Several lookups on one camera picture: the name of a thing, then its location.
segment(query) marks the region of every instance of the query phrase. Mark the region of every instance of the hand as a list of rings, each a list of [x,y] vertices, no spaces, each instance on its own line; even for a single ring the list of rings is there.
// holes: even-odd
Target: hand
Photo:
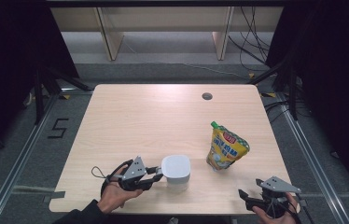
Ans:
[[[119,169],[117,174],[120,174],[125,167],[126,166],[123,166],[121,169]],[[136,198],[142,193],[143,191],[141,189],[126,191],[119,186],[118,182],[110,182],[105,187],[102,198],[97,205],[103,213],[108,214],[118,207],[122,208],[126,201]]]
[[[288,209],[293,213],[297,213],[297,211],[295,211],[295,208],[297,208],[298,205],[297,201],[290,193],[286,193],[286,197],[288,201],[294,205],[294,207],[290,205]],[[259,207],[254,206],[253,211],[260,218],[260,220],[258,221],[259,224],[296,224],[296,220],[288,212],[285,212],[282,217],[272,219],[271,217],[268,217],[265,211],[260,209]]]

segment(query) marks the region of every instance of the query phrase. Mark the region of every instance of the white container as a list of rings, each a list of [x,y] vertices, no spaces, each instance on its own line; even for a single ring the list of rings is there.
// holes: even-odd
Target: white container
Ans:
[[[173,155],[163,158],[162,173],[166,176],[168,188],[172,190],[185,190],[191,173],[191,163],[185,155]]]

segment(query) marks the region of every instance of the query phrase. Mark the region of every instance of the white lid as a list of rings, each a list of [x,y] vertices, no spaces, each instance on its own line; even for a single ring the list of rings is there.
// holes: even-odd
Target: white lid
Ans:
[[[162,173],[170,183],[187,183],[191,171],[189,158],[185,155],[173,155],[163,158]]]

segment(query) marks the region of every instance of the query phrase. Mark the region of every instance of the snack bag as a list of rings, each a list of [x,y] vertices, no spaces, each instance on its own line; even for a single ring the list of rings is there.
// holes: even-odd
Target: snack bag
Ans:
[[[212,145],[206,162],[214,170],[223,170],[241,159],[250,150],[248,143],[235,133],[228,131],[224,126],[219,126],[215,121],[213,127]]]

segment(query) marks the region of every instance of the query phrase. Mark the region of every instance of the light wood surface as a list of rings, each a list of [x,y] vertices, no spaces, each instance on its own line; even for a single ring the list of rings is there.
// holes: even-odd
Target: light wood surface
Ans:
[[[212,100],[202,95],[210,92]],[[212,127],[216,121],[237,133],[250,152],[229,169],[214,172],[206,163]],[[103,179],[94,177],[98,166],[109,175],[122,162],[141,156],[145,166],[161,165],[169,155],[190,158],[188,189],[174,192],[166,178],[116,213],[209,214],[251,213],[238,189],[260,198],[256,178],[276,175],[289,182],[279,148],[257,88],[252,85],[99,85],[77,133],[56,191],[53,212],[83,209],[99,200]]]

